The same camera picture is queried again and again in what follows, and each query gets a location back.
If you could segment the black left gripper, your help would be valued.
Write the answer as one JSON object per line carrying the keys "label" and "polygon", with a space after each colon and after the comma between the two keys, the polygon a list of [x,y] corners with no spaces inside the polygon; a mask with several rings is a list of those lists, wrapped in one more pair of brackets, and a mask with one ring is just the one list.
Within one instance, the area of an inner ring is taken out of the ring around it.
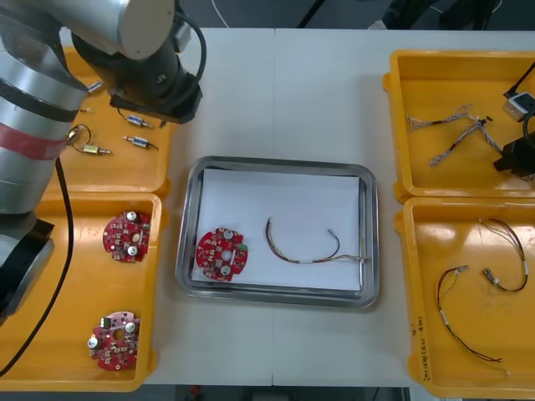
{"label": "black left gripper", "polygon": [[198,77],[186,73],[184,88],[173,84],[167,96],[155,99],[149,105],[135,104],[114,94],[110,99],[110,106],[148,115],[165,122],[186,124],[196,116],[201,98],[202,91]]}

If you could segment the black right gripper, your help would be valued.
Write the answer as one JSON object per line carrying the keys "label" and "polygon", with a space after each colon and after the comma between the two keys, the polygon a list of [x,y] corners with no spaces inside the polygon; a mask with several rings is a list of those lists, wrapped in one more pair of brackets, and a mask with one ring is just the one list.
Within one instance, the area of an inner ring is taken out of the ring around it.
{"label": "black right gripper", "polygon": [[494,163],[499,171],[508,171],[523,180],[534,176],[534,148],[526,140],[515,140],[506,144],[501,157]]}

